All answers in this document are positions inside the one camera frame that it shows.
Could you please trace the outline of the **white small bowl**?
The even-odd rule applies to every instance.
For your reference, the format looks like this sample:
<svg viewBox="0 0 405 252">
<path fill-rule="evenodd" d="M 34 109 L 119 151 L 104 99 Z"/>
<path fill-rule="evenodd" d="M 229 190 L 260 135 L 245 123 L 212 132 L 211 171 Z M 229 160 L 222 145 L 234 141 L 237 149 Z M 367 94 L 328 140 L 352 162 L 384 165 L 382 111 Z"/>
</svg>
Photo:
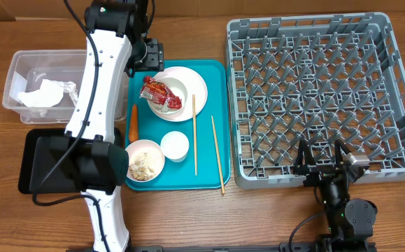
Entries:
<svg viewBox="0 0 405 252">
<path fill-rule="evenodd" d="M 161 78 L 159 82 L 165 84 L 172 93 L 181 100 L 182 107 L 180 109 L 169 108 L 167 111 L 163 111 L 162 105 L 155 104 L 151 101 L 148 102 L 149 107 L 159 116 L 179 116 L 183 112 L 187 102 L 187 88 L 176 78 Z"/>
</svg>

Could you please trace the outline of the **wooden chopstick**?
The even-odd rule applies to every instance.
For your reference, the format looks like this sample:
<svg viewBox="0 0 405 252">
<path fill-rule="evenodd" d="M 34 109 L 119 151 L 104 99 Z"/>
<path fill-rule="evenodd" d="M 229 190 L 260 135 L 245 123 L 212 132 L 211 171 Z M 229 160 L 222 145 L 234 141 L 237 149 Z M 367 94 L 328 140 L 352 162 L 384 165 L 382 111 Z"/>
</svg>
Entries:
<svg viewBox="0 0 405 252">
<path fill-rule="evenodd" d="M 197 113 L 196 113 L 196 95 L 192 95 L 192 122 L 193 122 L 193 141 L 194 141 L 194 174 L 198 175 L 197 167 Z"/>
<path fill-rule="evenodd" d="M 225 185 L 224 185 L 224 179 L 223 179 L 223 173 L 222 173 L 222 164 L 221 164 L 221 160 L 220 160 L 220 151 L 219 151 L 219 145 L 218 145 L 217 132 L 216 132 L 216 128 L 215 128 L 215 121 L 214 121 L 213 115 L 211 116 L 211 123 L 212 123 L 212 129 L 213 129 L 215 153 L 216 153 L 217 164 L 218 164 L 218 173 L 219 173 L 219 177 L 220 177 L 220 189 L 221 189 L 221 195 L 223 196 L 225 194 Z"/>
</svg>

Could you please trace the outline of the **rice and peanut leftovers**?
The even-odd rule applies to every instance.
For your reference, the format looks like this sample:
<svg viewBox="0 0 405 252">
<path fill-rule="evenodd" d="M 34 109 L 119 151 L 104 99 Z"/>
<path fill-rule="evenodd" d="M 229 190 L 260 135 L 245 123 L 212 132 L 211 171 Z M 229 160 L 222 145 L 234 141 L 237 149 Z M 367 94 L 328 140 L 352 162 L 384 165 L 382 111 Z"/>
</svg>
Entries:
<svg viewBox="0 0 405 252">
<path fill-rule="evenodd" d="M 164 156 L 155 150 L 137 152 L 129 161 L 129 171 L 137 181 L 149 181 L 158 175 L 164 166 Z"/>
</svg>

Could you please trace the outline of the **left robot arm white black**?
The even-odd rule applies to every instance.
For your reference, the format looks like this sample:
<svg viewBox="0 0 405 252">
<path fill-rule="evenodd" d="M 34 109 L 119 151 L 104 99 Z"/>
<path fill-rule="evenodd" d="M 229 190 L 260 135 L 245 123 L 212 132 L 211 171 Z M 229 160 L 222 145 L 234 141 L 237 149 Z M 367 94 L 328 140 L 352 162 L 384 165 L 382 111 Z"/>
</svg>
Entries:
<svg viewBox="0 0 405 252">
<path fill-rule="evenodd" d="M 122 76 L 137 71 L 161 71 L 164 65 L 145 62 L 147 37 L 154 15 L 148 1 L 93 1 L 85 17 L 73 18 L 86 35 L 87 54 L 78 101 L 61 136 L 47 136 L 45 149 L 55 164 L 31 187 L 37 206 L 83 199 L 94 232 L 93 251 L 128 251 L 129 231 L 122 210 L 121 187 L 127 177 L 128 154 L 115 142 L 115 107 Z M 38 195 L 54 172 L 73 181 L 77 194 L 52 202 Z"/>
</svg>

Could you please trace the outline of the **pink bowl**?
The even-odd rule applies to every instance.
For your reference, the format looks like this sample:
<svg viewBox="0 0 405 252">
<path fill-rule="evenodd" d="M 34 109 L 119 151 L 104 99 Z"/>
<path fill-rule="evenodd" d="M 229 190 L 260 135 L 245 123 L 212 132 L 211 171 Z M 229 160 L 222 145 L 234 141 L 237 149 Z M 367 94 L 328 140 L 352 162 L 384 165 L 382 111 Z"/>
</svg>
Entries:
<svg viewBox="0 0 405 252">
<path fill-rule="evenodd" d="M 154 180 L 162 172 L 165 156 L 158 144 L 151 140 L 138 140 L 125 148 L 128 158 L 127 178 L 145 183 Z"/>
</svg>

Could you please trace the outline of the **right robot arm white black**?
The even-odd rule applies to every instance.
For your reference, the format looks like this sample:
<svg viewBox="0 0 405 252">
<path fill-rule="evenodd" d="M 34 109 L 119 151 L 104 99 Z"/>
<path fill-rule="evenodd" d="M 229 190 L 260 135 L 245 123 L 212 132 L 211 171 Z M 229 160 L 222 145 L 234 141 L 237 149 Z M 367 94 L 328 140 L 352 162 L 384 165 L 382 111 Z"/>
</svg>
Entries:
<svg viewBox="0 0 405 252">
<path fill-rule="evenodd" d="M 351 151 L 344 142 L 334 142 L 335 163 L 317 164 L 306 140 L 299 142 L 293 172 L 305 177 L 303 185 L 313 187 L 316 200 L 323 210 L 303 220 L 292 231 L 287 248 L 296 251 L 375 251 L 376 245 L 369 243 L 373 236 L 377 206 L 365 199 L 352 199 L 349 194 L 351 183 L 361 178 L 369 168 L 370 159 L 365 153 Z M 327 234 L 319 235 L 309 244 L 295 244 L 294 236 L 304 224 L 326 216 Z"/>
</svg>

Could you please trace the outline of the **red snack wrapper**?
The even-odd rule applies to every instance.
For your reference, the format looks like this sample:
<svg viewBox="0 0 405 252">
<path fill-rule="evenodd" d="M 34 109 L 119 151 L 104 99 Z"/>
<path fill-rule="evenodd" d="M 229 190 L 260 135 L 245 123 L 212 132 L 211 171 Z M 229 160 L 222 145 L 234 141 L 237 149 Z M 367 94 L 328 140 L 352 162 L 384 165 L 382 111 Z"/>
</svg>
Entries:
<svg viewBox="0 0 405 252">
<path fill-rule="evenodd" d="M 183 107 L 182 100 L 176 96 L 165 83 L 151 76 L 143 78 L 140 98 L 161 105 L 162 109 L 165 111 L 169 109 L 181 109 Z"/>
</svg>

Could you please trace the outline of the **white paper cup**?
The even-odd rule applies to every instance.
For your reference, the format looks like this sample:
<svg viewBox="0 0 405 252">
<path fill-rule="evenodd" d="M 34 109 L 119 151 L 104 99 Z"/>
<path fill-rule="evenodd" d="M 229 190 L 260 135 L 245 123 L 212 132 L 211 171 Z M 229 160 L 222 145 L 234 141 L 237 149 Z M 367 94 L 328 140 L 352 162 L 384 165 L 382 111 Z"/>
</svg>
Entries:
<svg viewBox="0 0 405 252">
<path fill-rule="evenodd" d="M 160 142 L 164 156 L 172 162 L 182 162 L 187 157 L 189 147 L 186 135 L 178 131 L 165 134 Z"/>
</svg>

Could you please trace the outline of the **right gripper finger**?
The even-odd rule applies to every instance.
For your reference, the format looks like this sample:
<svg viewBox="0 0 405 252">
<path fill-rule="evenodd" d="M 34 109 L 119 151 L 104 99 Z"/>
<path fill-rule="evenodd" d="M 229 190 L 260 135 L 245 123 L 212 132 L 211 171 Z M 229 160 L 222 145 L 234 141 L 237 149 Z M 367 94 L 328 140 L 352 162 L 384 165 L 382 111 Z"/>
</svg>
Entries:
<svg viewBox="0 0 405 252">
<path fill-rule="evenodd" d="M 344 142 L 342 142 L 342 140 L 337 139 L 334 142 L 334 152 L 336 166 L 338 168 L 342 168 L 344 164 L 342 153 L 345 153 L 347 155 L 351 152 L 351 150 L 344 144 Z"/>
<path fill-rule="evenodd" d="M 295 160 L 296 170 L 308 170 L 309 166 L 314 166 L 315 160 L 305 139 L 299 141 L 297 157 Z"/>
</svg>

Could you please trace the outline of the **white paper napkin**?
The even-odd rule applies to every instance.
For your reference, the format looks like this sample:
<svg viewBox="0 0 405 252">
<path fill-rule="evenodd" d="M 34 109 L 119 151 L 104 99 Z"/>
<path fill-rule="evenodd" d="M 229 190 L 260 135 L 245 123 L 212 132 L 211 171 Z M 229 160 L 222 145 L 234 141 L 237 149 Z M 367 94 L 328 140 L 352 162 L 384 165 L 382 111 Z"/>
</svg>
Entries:
<svg viewBox="0 0 405 252">
<path fill-rule="evenodd" d="M 58 105 L 65 94 L 69 95 L 75 106 L 78 101 L 78 89 L 74 82 L 44 79 L 39 89 L 32 92 L 19 92 L 17 98 L 26 107 L 49 108 Z"/>
</svg>

